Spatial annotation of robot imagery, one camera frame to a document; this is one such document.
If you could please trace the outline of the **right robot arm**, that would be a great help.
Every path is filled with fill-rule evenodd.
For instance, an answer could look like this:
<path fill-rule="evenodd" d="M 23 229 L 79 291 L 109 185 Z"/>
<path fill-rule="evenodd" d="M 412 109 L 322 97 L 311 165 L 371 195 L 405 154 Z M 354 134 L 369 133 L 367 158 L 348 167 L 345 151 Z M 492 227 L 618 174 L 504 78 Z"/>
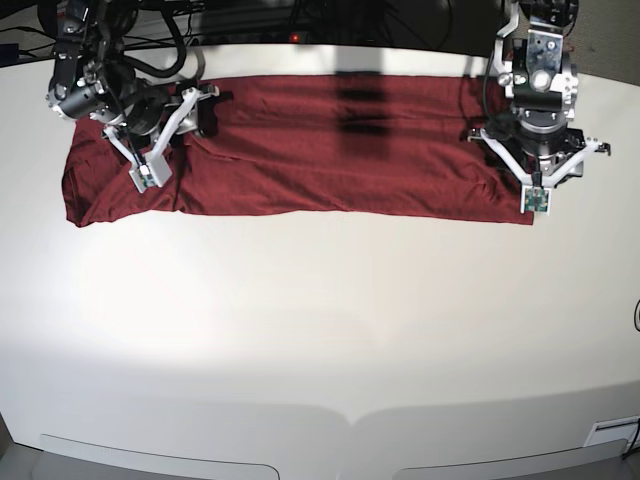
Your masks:
<path fill-rule="evenodd" d="M 53 48 L 54 70 L 46 101 L 61 118 L 89 118 L 130 163 L 139 192 L 162 187 L 172 172 L 171 141 L 197 132 L 201 103 L 219 96 L 196 80 L 173 82 L 186 63 L 187 45 L 175 18 L 200 13 L 203 1 L 70 1 Z M 126 55 L 124 39 L 140 11 L 161 14 L 176 48 L 166 67 Z"/>

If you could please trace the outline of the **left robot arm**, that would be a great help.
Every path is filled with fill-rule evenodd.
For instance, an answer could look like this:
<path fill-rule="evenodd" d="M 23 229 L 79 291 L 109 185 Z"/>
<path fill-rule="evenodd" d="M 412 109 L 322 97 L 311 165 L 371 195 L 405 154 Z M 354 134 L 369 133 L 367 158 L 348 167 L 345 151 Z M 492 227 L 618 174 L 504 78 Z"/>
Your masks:
<path fill-rule="evenodd" d="M 496 33 L 485 77 L 495 79 L 509 102 L 486 123 L 469 130 L 520 185 L 521 213 L 549 213 L 554 189 L 582 176 L 592 154 L 611 146 L 580 129 L 575 118 L 579 78 L 564 43 L 576 23 L 576 1 L 509 1 L 509 19 Z"/>

